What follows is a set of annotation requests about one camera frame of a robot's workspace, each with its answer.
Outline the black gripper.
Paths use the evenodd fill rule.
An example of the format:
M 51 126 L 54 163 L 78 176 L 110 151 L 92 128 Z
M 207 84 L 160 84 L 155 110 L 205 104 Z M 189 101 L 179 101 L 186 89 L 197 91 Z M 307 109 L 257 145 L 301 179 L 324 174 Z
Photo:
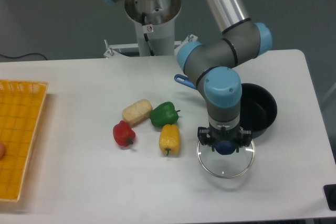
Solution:
M 229 130 L 225 127 L 218 130 L 209 125 L 209 128 L 198 127 L 197 138 L 201 145 L 211 146 L 212 152 L 239 152 L 240 148 L 251 144 L 253 132 L 238 125 Z

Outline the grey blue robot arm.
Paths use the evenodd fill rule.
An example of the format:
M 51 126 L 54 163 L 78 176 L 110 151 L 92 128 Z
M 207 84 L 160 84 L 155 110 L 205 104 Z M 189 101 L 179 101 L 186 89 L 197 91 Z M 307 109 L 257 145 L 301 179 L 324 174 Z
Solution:
M 269 51 L 272 35 L 265 24 L 251 21 L 241 0 L 207 0 L 222 39 L 210 46 L 187 39 L 178 48 L 174 46 L 174 22 L 181 0 L 105 1 L 124 1 L 141 56 L 176 55 L 180 68 L 207 105 L 209 126 L 197 131 L 202 145 L 229 155 L 251 144 L 252 130 L 241 125 L 242 85 L 234 69 Z

